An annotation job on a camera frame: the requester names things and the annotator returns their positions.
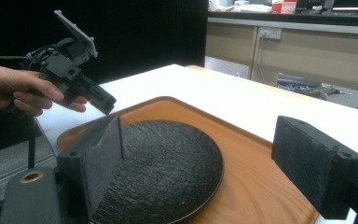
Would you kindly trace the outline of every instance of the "power outlet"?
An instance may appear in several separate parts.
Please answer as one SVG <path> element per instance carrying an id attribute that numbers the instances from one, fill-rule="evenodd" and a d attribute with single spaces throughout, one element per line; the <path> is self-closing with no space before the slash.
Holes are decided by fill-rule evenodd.
<path id="1" fill-rule="evenodd" d="M 260 27 L 258 35 L 268 39 L 281 39 L 282 28 Z"/>

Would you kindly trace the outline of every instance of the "white table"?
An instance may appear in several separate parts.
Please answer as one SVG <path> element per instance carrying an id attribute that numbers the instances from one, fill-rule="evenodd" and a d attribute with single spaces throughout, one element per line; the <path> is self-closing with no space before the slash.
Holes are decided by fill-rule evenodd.
<path id="1" fill-rule="evenodd" d="M 171 96 L 220 119 L 273 141 L 279 115 L 301 119 L 358 152 L 358 110 L 290 91 L 201 68 L 170 65 L 101 85 L 117 99 L 116 112 L 158 96 Z M 87 104 L 85 113 L 59 105 L 37 118 L 55 154 L 57 137 L 64 131 L 104 116 Z M 317 223 L 352 223 L 346 221 Z"/>

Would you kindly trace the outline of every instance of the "orange tray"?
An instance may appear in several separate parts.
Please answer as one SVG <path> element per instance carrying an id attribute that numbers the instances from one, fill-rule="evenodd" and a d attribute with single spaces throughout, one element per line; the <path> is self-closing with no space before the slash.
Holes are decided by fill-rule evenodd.
<path id="1" fill-rule="evenodd" d="M 222 184 L 186 223 L 314 223 L 319 216 L 271 159 L 272 144 L 252 133 L 172 97 L 155 98 L 109 116 L 115 115 L 120 115 L 122 126 L 151 119 L 187 123 L 220 147 L 225 163 Z M 59 149 L 68 148 L 94 121 L 62 133 Z"/>

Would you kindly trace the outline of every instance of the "person's hand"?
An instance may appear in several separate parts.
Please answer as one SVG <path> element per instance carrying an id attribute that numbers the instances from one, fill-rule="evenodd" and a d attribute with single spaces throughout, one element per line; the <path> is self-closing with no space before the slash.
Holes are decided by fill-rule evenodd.
<path id="1" fill-rule="evenodd" d="M 14 100 L 14 105 L 26 114 L 39 116 L 43 109 L 50 109 L 52 101 L 64 98 L 62 92 L 51 82 L 40 79 L 41 73 L 0 67 L 0 110 L 5 110 Z M 40 91 L 43 96 L 33 95 L 29 90 Z M 78 96 L 69 106 L 78 112 L 86 110 L 87 99 Z"/>

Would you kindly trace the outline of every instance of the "black plate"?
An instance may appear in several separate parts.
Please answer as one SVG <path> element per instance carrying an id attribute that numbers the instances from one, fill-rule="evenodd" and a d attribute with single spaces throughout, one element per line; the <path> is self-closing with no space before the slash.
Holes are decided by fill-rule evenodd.
<path id="1" fill-rule="evenodd" d="M 150 120 L 122 127 L 123 162 L 91 220 L 174 223 L 202 208 L 220 186 L 219 147 L 201 130 Z"/>

